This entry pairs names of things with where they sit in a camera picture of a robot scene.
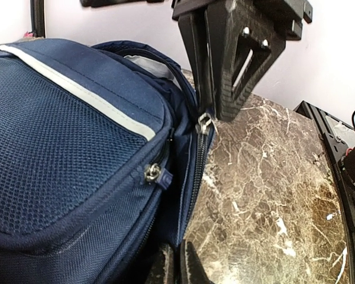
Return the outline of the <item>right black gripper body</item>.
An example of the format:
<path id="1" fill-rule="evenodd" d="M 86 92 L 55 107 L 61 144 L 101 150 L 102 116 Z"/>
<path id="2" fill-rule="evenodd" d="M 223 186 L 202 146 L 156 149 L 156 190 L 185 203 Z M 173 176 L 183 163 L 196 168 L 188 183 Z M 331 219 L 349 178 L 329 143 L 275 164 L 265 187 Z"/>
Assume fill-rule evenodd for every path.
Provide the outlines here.
<path id="1" fill-rule="evenodd" d="M 213 8 L 217 3 L 219 2 L 172 1 L 172 18 L 176 21 L 181 15 Z M 312 23 L 313 7 L 309 1 L 225 1 L 225 3 L 230 4 L 229 12 L 234 12 L 240 7 L 240 12 L 249 19 L 267 18 L 286 40 L 300 40 L 302 21 Z"/>

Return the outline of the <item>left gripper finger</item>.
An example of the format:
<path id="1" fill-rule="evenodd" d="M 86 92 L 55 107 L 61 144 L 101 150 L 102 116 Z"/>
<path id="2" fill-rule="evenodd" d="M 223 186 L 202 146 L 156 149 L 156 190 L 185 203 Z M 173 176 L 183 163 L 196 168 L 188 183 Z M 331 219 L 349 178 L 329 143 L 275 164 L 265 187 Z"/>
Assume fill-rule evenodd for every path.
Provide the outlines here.
<path id="1" fill-rule="evenodd" d="M 180 283 L 213 284 L 190 241 L 182 241 L 180 245 Z"/>

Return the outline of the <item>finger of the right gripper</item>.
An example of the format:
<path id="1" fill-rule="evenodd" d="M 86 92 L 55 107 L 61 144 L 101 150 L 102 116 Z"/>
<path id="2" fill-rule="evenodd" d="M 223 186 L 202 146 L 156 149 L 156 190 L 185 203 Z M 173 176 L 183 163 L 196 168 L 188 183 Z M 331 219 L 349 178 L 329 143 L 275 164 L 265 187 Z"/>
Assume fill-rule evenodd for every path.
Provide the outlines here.
<path id="1" fill-rule="evenodd" d="M 178 26 L 192 69 L 200 109 L 215 109 L 211 35 L 206 14 L 183 14 Z"/>
<path id="2" fill-rule="evenodd" d="M 267 18 L 249 19 L 219 2 L 207 8 L 211 35 L 215 116 L 233 121 L 286 42 Z"/>

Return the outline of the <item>navy blue student backpack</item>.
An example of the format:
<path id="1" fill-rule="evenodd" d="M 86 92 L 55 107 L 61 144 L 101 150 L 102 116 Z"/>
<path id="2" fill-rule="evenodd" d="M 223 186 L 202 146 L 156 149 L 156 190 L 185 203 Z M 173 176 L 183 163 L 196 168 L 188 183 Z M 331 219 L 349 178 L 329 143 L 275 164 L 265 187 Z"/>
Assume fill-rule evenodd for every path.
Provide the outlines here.
<path id="1" fill-rule="evenodd" d="M 0 283 L 180 283 L 214 132 L 145 44 L 1 44 Z"/>

